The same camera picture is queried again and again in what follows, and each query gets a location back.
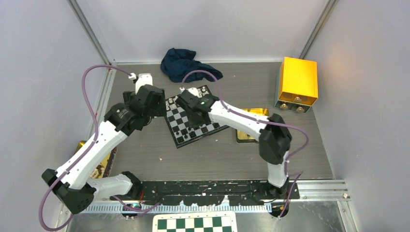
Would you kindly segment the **black white chess board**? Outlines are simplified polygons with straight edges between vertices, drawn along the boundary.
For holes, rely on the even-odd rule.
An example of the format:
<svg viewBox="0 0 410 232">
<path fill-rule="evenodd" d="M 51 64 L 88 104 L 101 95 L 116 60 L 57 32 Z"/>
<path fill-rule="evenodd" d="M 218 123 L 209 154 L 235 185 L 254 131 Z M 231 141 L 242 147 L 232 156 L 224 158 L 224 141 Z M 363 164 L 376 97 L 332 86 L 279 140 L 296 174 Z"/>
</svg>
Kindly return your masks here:
<svg viewBox="0 0 410 232">
<path fill-rule="evenodd" d="M 186 111 L 176 104 L 177 96 L 165 100 L 165 121 L 177 148 L 191 144 L 203 137 L 225 130 L 228 126 L 219 123 L 206 123 L 198 127 L 190 127 Z"/>
</svg>

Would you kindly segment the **gold tin with black pieces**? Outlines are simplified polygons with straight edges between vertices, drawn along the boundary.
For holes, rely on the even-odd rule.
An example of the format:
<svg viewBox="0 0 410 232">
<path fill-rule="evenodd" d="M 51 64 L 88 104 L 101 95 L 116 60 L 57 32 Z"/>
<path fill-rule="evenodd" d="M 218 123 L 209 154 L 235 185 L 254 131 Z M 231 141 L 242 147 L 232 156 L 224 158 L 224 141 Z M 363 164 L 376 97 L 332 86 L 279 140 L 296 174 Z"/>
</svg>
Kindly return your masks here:
<svg viewBox="0 0 410 232">
<path fill-rule="evenodd" d="M 242 110 L 247 111 L 249 113 L 256 114 L 256 115 L 269 116 L 269 110 L 267 108 L 242 108 Z M 257 143 L 255 138 L 244 133 L 243 131 L 240 131 L 240 130 L 235 130 L 235 131 L 236 131 L 236 142 L 238 144 Z"/>
</svg>

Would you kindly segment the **orange drawer box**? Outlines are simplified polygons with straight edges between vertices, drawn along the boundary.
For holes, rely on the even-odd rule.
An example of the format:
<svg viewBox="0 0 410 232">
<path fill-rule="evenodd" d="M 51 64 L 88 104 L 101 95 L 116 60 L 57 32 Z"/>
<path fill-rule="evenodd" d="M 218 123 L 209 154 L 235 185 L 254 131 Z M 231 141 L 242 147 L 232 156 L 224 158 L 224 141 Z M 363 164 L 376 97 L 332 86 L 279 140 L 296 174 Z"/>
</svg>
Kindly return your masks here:
<svg viewBox="0 0 410 232">
<path fill-rule="evenodd" d="M 304 114 L 318 96 L 317 62 L 285 57 L 277 73 L 274 107 Z"/>
</svg>

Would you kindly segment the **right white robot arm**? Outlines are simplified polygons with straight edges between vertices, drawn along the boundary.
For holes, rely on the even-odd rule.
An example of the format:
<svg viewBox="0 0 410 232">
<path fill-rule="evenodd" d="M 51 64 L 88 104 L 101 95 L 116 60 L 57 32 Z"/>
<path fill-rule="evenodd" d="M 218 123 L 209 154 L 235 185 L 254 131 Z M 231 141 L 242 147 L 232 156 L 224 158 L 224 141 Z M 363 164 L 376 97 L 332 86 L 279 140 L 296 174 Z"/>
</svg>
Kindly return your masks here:
<svg viewBox="0 0 410 232">
<path fill-rule="evenodd" d="M 292 136 L 278 114 L 257 115 L 233 107 L 212 94 L 199 96 L 194 88 L 181 88 L 176 103 L 186 111 L 191 127 L 205 123 L 229 126 L 253 137 L 259 144 L 259 155 L 268 166 L 269 194 L 276 199 L 288 192 L 289 177 L 285 170 Z"/>
</svg>

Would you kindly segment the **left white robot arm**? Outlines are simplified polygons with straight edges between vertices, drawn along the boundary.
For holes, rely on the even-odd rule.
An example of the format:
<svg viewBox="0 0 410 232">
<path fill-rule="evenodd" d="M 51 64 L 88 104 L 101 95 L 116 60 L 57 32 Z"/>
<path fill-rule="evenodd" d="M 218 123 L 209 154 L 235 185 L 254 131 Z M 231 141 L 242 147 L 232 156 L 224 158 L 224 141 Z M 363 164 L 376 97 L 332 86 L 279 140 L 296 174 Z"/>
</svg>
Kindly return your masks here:
<svg viewBox="0 0 410 232">
<path fill-rule="evenodd" d="M 117 196 L 135 200 L 141 195 L 141 181 L 131 172 L 105 178 L 90 178 L 97 165 L 134 131 L 141 131 L 156 116 L 165 115 L 164 89 L 143 85 L 123 93 L 123 103 L 104 115 L 97 132 L 71 159 L 56 170 L 46 169 L 42 179 L 72 214 L 84 211 L 93 201 Z"/>
</svg>

